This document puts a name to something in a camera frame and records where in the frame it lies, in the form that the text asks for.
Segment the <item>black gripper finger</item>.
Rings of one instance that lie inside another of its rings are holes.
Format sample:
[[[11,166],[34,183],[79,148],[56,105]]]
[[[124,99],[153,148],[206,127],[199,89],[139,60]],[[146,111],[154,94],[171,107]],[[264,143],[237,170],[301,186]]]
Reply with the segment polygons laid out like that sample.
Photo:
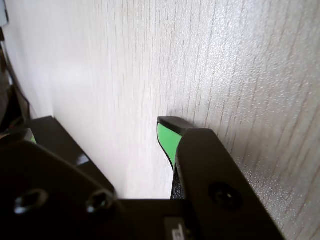
[[[213,130],[157,118],[157,140],[173,169],[171,198],[185,200],[201,240],[281,240],[283,235]]]
[[[0,139],[0,237],[3,240],[132,240],[113,194],[30,139]]]

